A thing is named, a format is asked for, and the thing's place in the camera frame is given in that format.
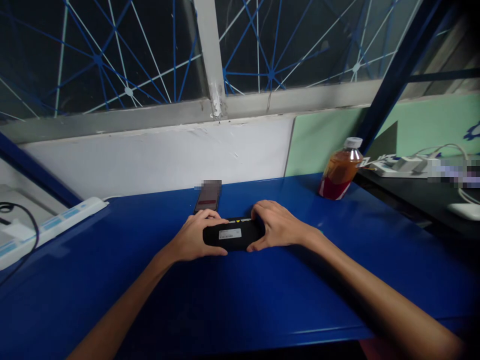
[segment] blue tabletop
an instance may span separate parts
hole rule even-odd
[[[239,217],[259,200],[276,200],[431,316],[461,329],[474,314],[476,274],[435,237],[355,184],[341,201],[316,195],[320,178],[227,184],[218,211]],[[68,355],[175,236],[197,197],[196,190],[186,189],[114,198],[39,248],[0,288],[0,357]],[[0,272],[0,280],[11,269]],[[302,248],[236,251],[179,263],[153,291],[118,358],[373,336],[368,320],[350,305],[322,263]]]

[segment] white wall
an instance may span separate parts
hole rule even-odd
[[[8,185],[51,214],[67,208],[0,158],[0,184]]]
[[[284,176],[293,115],[167,126],[22,145],[86,199]]]

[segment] blue shelf post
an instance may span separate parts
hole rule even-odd
[[[380,89],[357,132],[363,139],[360,151],[366,154],[392,108],[402,95],[409,77],[422,59],[442,21],[450,15],[452,0],[423,0]]]

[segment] left hand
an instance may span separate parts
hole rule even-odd
[[[218,212],[207,209],[190,215],[178,234],[157,255],[161,253],[170,261],[190,261],[204,256],[225,256],[227,250],[204,243],[204,229],[219,224],[228,224]]]

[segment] blue metal frame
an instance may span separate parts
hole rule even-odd
[[[480,67],[455,71],[435,72],[429,74],[412,75],[408,78],[409,83],[421,83],[440,80],[456,80],[480,78]]]
[[[0,132],[0,158],[25,175],[67,208],[82,202],[73,192],[53,177],[27,153]]]
[[[364,154],[372,145],[375,136],[410,81],[410,75],[428,49],[442,21],[452,15],[453,4],[452,0],[423,0],[418,8],[380,89],[358,129],[357,136],[363,139],[360,151]],[[434,80],[441,79],[441,74],[429,75],[435,75]]]

